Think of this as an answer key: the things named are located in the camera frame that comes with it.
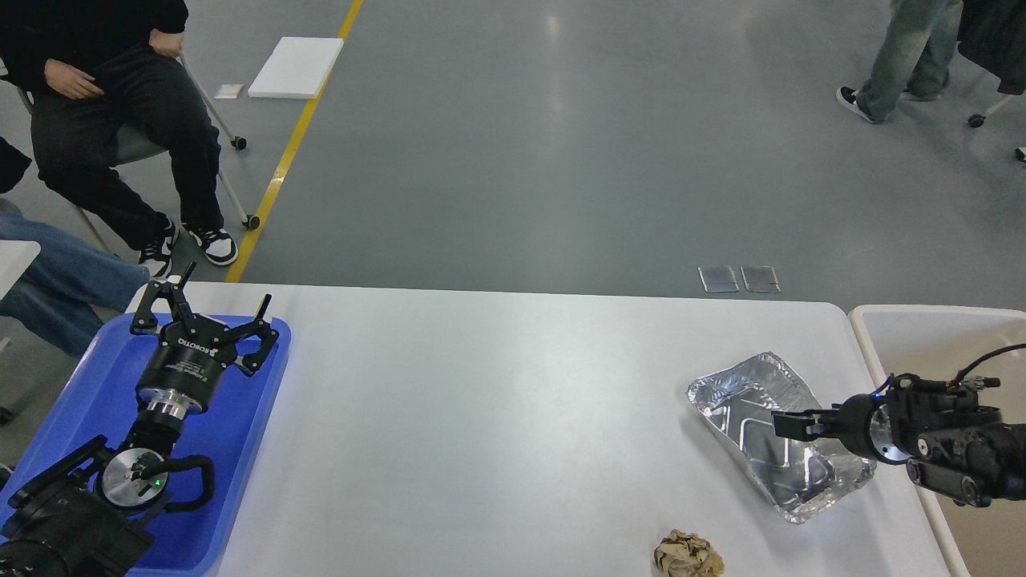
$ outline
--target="yellow floor line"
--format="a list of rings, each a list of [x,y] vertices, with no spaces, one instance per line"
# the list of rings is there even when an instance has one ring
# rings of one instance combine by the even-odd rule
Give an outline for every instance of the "yellow floor line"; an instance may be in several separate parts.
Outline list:
[[[353,3],[349,6],[349,13],[346,15],[346,22],[343,23],[342,29],[339,31],[339,38],[343,40],[349,38],[349,31],[352,30],[353,22],[356,21],[356,14],[360,13],[360,5],[362,4],[363,0],[353,0]],[[261,221],[260,228],[247,232],[242,237],[242,242],[239,244],[239,258],[228,269],[225,282],[238,282],[242,278],[242,273],[245,272],[246,265],[249,264],[249,257],[252,256],[253,248],[256,246],[256,240],[260,239],[261,232],[267,227],[268,216],[271,214],[274,201],[278,199],[278,192],[281,191],[281,185],[284,184],[285,177],[288,176],[288,169],[292,165],[292,160],[295,159],[295,153],[300,150],[300,145],[303,144],[303,138],[307,133],[307,128],[314,117],[317,105],[320,104],[320,97],[321,94],[318,93],[316,98],[307,102],[307,106],[303,108],[303,114],[300,115],[300,120],[295,123],[292,136],[288,139],[288,145],[285,146],[285,152],[281,154],[278,167],[275,168],[271,183],[267,185],[267,192],[264,193],[264,198],[261,199],[260,206],[256,208],[256,216],[260,217]]]

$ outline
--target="gray floor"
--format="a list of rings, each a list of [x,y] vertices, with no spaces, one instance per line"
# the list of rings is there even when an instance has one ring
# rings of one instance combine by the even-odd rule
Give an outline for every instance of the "gray floor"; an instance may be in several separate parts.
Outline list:
[[[248,82],[278,37],[334,36],[349,7],[192,2],[188,53],[208,90]],[[366,0],[243,280],[723,298],[698,266],[770,265],[780,295],[725,297],[1026,308],[1022,100],[969,128],[997,81],[956,56],[942,101],[863,122],[833,91],[887,20],[883,0]],[[219,101],[250,142],[223,153],[250,210],[304,104]],[[0,133],[31,150],[11,89]],[[122,174],[176,211],[166,157]],[[83,233],[31,178],[8,197]],[[176,268],[197,255],[180,243]],[[31,431],[74,362],[0,335],[0,400]],[[0,461],[31,435],[11,427]]]

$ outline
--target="black pants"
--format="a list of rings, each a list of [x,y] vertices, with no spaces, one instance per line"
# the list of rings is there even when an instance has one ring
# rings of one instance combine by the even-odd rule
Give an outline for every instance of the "black pants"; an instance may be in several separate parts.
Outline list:
[[[31,158],[0,138],[0,194],[14,188],[22,181],[29,164],[32,164]]]
[[[182,65],[140,46],[86,72],[96,78],[103,97],[73,101],[49,90],[34,94],[32,145],[46,186],[98,216],[135,251],[160,237],[164,216],[113,169],[115,134],[130,119],[170,154],[182,222],[224,226],[214,194],[218,129]]]

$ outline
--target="seated person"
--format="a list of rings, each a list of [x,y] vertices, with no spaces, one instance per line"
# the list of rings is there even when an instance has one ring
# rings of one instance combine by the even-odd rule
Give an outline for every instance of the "seated person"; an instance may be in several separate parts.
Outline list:
[[[17,184],[29,162],[0,139],[0,193]],[[21,320],[72,356],[81,356],[104,324],[91,305],[123,311],[150,279],[145,266],[128,264],[62,230],[24,219],[3,199],[0,240],[34,240],[40,246],[36,259],[0,299],[0,316]]]
[[[155,276],[171,268],[177,229],[112,169],[115,133],[131,117],[168,150],[182,227],[214,265],[238,256],[214,195],[218,129],[175,60],[184,0],[0,2],[0,59],[9,82],[31,91],[39,178],[98,216]]]

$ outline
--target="blue tray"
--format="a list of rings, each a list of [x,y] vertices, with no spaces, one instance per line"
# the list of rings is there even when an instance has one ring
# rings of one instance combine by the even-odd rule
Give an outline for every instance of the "blue tray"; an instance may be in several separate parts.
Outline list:
[[[167,314],[157,314],[163,325]],[[117,449],[135,421],[135,383],[156,349],[156,337],[128,332],[132,315],[121,315],[100,330],[71,380],[29,445],[10,480],[0,492],[0,524],[13,514],[7,499],[30,478],[97,434]],[[243,316],[213,316],[236,326],[251,320]],[[172,457],[206,455],[214,465],[214,495],[198,510],[161,513],[147,526],[156,542],[128,575],[200,577],[225,549],[239,510],[256,449],[264,436],[271,408],[287,361],[291,332],[274,319],[278,341],[264,367],[252,377],[229,368],[218,386],[210,409],[186,419]],[[253,352],[260,342],[239,343],[240,355]],[[202,491],[198,471],[172,474],[168,490],[173,501],[191,501]]]

